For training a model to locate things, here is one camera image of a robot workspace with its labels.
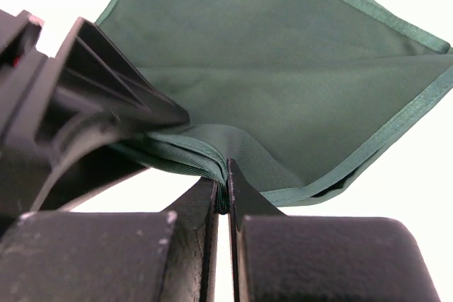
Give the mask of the green cloth napkin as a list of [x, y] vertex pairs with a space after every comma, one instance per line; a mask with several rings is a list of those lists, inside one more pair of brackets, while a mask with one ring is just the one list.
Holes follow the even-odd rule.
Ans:
[[97, 23], [190, 114], [116, 149], [279, 207], [347, 186], [452, 88], [448, 42], [374, 0], [111, 0]]

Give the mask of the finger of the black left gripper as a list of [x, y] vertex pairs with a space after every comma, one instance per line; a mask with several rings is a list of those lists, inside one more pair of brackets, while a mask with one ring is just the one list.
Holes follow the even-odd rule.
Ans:
[[79, 17], [55, 61], [58, 101], [83, 113], [106, 112], [137, 122], [141, 129], [175, 127], [190, 121], [188, 112], [155, 89], [107, 35]]

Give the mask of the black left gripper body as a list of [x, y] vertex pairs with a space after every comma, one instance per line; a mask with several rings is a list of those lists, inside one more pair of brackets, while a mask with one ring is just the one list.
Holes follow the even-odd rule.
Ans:
[[1, 14], [1, 222], [38, 210], [86, 154], [143, 132], [111, 113], [73, 111], [58, 101], [54, 57], [37, 50], [42, 23], [27, 11]]

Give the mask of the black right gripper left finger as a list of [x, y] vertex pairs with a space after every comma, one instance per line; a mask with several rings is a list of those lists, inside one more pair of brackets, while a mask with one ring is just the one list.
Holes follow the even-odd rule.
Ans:
[[1, 238], [2, 301], [212, 301], [217, 184], [160, 212], [40, 211]]

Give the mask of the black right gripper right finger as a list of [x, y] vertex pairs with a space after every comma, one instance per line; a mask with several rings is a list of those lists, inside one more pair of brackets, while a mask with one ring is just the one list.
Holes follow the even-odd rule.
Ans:
[[288, 216], [229, 159], [236, 301], [438, 301], [418, 244], [395, 219]]

